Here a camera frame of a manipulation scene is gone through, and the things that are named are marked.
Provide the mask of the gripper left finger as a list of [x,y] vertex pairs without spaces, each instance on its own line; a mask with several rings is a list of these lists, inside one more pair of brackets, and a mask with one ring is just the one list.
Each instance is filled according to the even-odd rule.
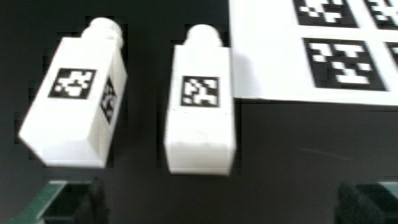
[[102,181],[51,180],[6,224],[109,224]]

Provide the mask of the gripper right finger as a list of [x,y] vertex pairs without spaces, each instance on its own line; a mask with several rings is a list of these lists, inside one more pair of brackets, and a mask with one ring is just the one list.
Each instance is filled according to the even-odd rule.
[[339,185],[333,224],[398,224],[398,182]]

